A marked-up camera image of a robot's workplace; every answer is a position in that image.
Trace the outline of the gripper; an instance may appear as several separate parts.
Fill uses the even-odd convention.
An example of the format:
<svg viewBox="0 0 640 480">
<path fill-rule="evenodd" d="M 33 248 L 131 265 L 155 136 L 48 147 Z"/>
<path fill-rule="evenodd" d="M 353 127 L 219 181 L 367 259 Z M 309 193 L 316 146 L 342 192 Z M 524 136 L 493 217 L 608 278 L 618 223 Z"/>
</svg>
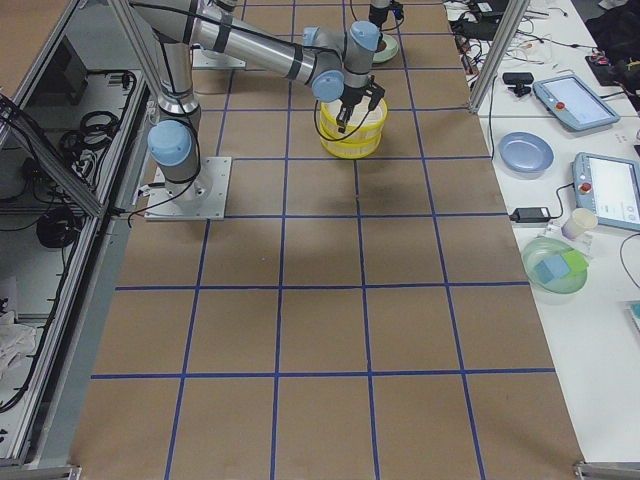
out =
<svg viewBox="0 0 640 480">
<path fill-rule="evenodd" d="M 339 132 L 345 132 L 353 115 L 354 107 L 358 105 L 366 93 L 365 87 L 351 87 L 345 85 L 341 95 L 342 105 L 336 115 L 336 123 Z"/>
</svg>

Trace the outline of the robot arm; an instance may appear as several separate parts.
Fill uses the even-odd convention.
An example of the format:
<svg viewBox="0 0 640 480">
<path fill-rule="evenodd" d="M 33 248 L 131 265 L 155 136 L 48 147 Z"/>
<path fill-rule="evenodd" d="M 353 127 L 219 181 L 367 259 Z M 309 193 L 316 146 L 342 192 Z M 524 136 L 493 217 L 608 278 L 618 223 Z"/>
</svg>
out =
<svg viewBox="0 0 640 480">
<path fill-rule="evenodd" d="M 388 18 L 390 3 L 390 0 L 371 0 L 368 20 L 378 28 L 381 28 Z"/>
<path fill-rule="evenodd" d="M 309 27 L 300 43 L 285 41 L 238 18 L 223 1 L 130 2 L 151 27 L 159 68 L 160 121 L 147 144 L 160 168 L 165 190 L 180 206 L 202 202 L 211 190 L 204 173 L 194 93 L 191 48 L 228 54 L 309 86 L 315 99 L 340 101 L 336 116 L 345 129 L 355 107 L 367 98 L 375 109 L 384 90 L 370 71 L 380 37 L 369 21 L 356 21 L 344 32 Z"/>
</svg>

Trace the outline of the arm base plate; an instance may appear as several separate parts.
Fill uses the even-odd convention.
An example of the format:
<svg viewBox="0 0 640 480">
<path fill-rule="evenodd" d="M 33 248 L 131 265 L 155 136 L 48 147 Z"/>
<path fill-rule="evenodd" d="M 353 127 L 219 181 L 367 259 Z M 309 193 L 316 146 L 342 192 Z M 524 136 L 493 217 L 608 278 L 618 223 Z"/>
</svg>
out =
<svg viewBox="0 0 640 480">
<path fill-rule="evenodd" d="M 181 189 L 166 183 L 159 167 L 155 170 L 154 182 L 161 183 L 152 188 L 148 196 L 148 209 L 144 217 L 149 221 L 198 221 L 223 220 L 231 176 L 231 157 L 206 157 L 201 161 L 199 176 L 189 189 L 177 196 Z"/>
<path fill-rule="evenodd" d="M 229 56 L 202 48 L 192 50 L 192 68 L 194 70 L 244 70 L 246 62 Z"/>
</svg>

